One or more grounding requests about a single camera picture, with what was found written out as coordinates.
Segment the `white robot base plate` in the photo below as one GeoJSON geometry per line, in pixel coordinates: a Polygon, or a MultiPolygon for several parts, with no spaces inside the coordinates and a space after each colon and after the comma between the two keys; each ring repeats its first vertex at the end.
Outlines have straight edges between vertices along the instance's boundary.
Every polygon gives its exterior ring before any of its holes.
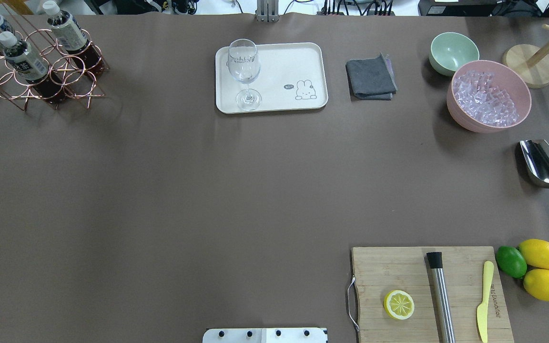
{"type": "Polygon", "coordinates": [[[326,328],[213,328],[205,332],[203,343],[327,343],[326,328]]]}

